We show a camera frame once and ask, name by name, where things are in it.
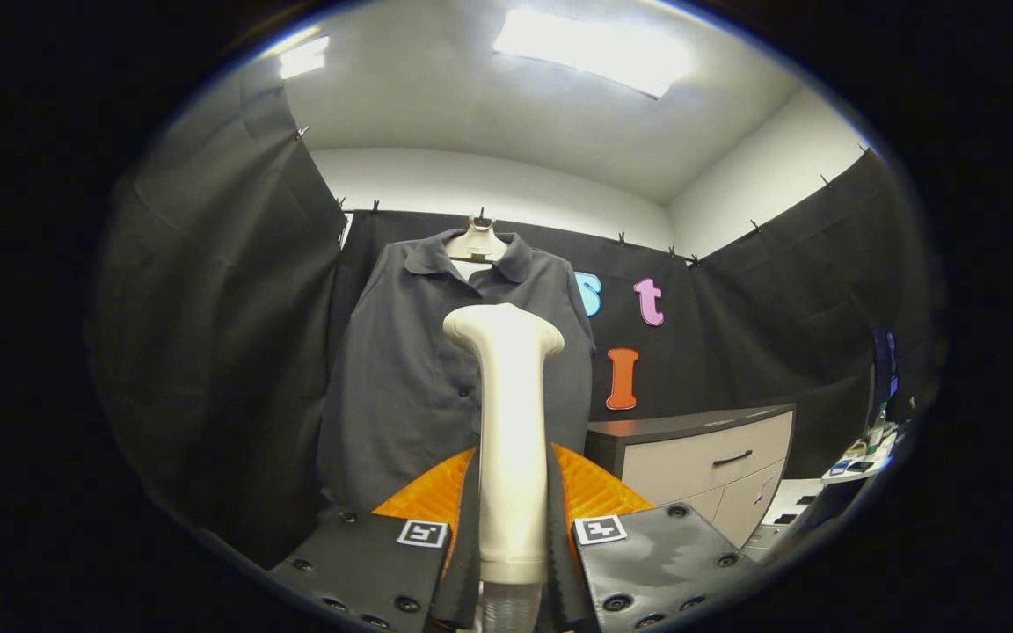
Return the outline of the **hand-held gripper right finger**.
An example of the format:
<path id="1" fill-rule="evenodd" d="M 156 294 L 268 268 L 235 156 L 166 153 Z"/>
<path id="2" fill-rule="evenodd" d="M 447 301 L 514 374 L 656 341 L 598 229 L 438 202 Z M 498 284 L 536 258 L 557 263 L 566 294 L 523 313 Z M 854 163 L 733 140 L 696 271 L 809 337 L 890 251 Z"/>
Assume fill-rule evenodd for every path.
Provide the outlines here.
<path id="1" fill-rule="evenodd" d="M 751 594 L 762 566 L 687 502 L 652 507 L 551 446 L 550 632 L 667 632 Z"/>

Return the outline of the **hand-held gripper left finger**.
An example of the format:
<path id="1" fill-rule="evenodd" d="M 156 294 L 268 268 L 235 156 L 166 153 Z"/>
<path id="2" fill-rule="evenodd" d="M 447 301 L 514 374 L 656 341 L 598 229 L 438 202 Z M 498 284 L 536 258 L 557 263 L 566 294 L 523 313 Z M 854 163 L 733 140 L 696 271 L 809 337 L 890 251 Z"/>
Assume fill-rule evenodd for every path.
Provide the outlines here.
<path id="1" fill-rule="evenodd" d="M 346 632 L 473 629 L 476 468 L 465 450 L 374 510 L 333 507 L 269 579 Z"/>

